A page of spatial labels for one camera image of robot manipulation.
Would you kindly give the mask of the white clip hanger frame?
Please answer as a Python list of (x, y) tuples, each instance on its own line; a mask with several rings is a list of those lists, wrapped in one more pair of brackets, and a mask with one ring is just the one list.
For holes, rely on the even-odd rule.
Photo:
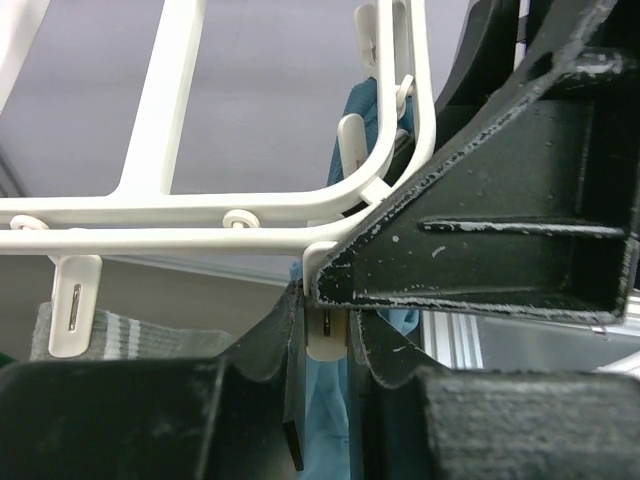
[(174, 195), (170, 191), (206, 5), (164, 4), (116, 190), (101, 197), (6, 198), (7, 255), (129, 255), (213, 250), (293, 255), (343, 239), (395, 191), (384, 177), (406, 102), (416, 147), (404, 177), (433, 154), (436, 137), (425, 6), (405, 3), (411, 71), (395, 74), (394, 5), (374, 7), (378, 138), (363, 164), (319, 190)]

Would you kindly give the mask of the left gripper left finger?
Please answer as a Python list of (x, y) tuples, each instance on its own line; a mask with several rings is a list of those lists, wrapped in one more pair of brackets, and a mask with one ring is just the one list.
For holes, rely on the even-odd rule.
[(303, 466), (304, 299), (287, 288), (224, 352), (13, 363), (5, 479), (292, 479)]

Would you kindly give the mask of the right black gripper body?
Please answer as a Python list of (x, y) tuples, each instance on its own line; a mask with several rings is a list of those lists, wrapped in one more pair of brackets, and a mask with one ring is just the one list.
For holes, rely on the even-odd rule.
[(518, 1), (483, 0), (470, 8), (451, 73), (435, 103), (437, 149), (504, 85), (514, 70), (516, 47), (531, 45), (550, 6), (549, 1), (531, 1), (524, 15)]

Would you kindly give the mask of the grey striped sock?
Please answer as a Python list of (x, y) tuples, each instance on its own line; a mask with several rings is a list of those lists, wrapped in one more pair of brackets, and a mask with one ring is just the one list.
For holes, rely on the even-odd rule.
[(212, 357), (236, 341), (220, 330), (170, 328), (112, 312), (95, 313), (88, 348), (78, 360)]

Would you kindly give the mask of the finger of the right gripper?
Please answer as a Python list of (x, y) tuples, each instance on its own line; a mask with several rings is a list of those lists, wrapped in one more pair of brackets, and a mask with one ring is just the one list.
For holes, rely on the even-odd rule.
[(549, 2), (504, 85), (317, 268), (318, 303), (622, 319), (639, 260), (639, 5)]

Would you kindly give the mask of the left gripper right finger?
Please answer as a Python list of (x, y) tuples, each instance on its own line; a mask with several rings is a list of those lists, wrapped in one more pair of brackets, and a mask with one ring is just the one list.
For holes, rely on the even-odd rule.
[(451, 370), (372, 311), (350, 316), (355, 479), (635, 479), (639, 382)]

